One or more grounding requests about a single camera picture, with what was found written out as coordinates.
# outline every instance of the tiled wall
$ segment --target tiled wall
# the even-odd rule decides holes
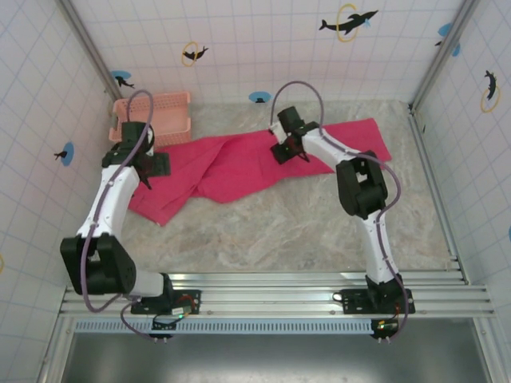
[[[34,381],[99,184],[108,97],[53,0],[0,1],[0,381]],[[68,167],[53,154],[74,143]]]
[[[354,0],[357,14],[378,11],[340,42],[324,19],[350,21],[339,0],[75,0],[111,70],[154,93],[188,90],[194,102],[248,102],[305,80],[328,100],[412,100],[461,0]],[[206,47],[202,57],[183,57]],[[125,96],[132,90],[121,86]],[[312,97],[296,88],[293,100]]]
[[[490,101],[487,70],[498,87]],[[510,82],[511,2],[483,1],[422,110],[461,260],[473,283],[489,286],[501,347],[511,345]]]

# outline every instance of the pink basket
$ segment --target pink basket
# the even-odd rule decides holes
[[[162,93],[153,96],[154,112],[151,126],[154,130],[154,147],[183,144],[192,139],[191,121],[188,117],[190,93]],[[110,128],[109,139],[112,142],[121,141],[121,124],[126,122],[128,99],[115,101],[113,112],[118,117],[117,127]],[[149,116],[149,97],[135,97],[131,103],[129,119],[146,122]]]

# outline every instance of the gray floor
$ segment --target gray floor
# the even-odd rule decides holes
[[[391,345],[369,335],[78,334],[64,382],[484,383],[470,320],[411,319]]]
[[[316,102],[294,105],[304,120],[319,120]],[[287,106],[282,103],[277,112]],[[390,166],[402,182],[402,199],[387,215],[398,267],[448,267],[407,105],[343,101],[327,102],[325,107],[325,124],[368,117],[378,123],[393,156]],[[269,113],[270,105],[192,106],[193,139],[266,129]],[[393,181],[388,176],[386,181],[393,197]],[[137,264],[161,272],[363,270],[361,236],[355,226],[339,204],[335,176],[321,175],[283,180],[229,204],[190,199],[166,227],[129,212],[123,244]]]

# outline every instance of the white tile wall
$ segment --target white tile wall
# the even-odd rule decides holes
[[[59,245],[98,184],[86,151],[109,146],[107,104],[53,0],[0,2],[0,381],[38,375],[68,282]],[[65,168],[53,154],[70,140]]]
[[[425,120],[433,121],[426,124],[425,140],[462,263],[472,283],[489,286],[498,315],[495,328],[504,330],[498,336],[500,348],[511,360],[509,2],[482,2],[471,24],[461,38],[461,53],[450,58],[450,69],[422,110]],[[495,74],[501,91],[491,113],[483,113],[480,106],[489,86],[486,70]],[[435,159],[439,149],[444,156]]]
[[[321,30],[335,24],[342,2],[331,0],[81,0],[78,13],[111,69],[152,92],[188,90],[194,102],[248,101],[290,80],[316,81],[330,100],[390,98],[410,102],[461,0],[353,2],[378,10],[355,40]],[[340,22],[346,22],[344,10]],[[183,48],[209,50],[190,68]],[[126,97],[132,89],[121,87]],[[293,92],[289,97],[303,97]]]

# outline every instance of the grid pattern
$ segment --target grid pattern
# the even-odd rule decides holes
[[[489,286],[505,353],[511,346],[511,2],[483,4],[422,113],[461,260],[472,283]],[[486,70],[501,92],[491,113],[481,112]]]
[[[75,1],[111,70],[154,93],[186,90],[193,102],[246,102],[254,91],[274,94],[285,82],[312,83],[327,100],[398,99],[410,102],[461,0],[357,0],[357,13],[378,10],[371,27],[351,42],[336,24],[339,0],[81,0]],[[344,10],[339,23],[353,10]],[[184,47],[208,48],[192,67]],[[194,52],[195,47],[188,47]],[[133,91],[121,86],[127,97]],[[284,94],[309,100],[306,89]]]
[[[0,2],[0,381],[34,381],[99,184],[108,96],[53,0]],[[73,141],[69,167],[54,160]]]

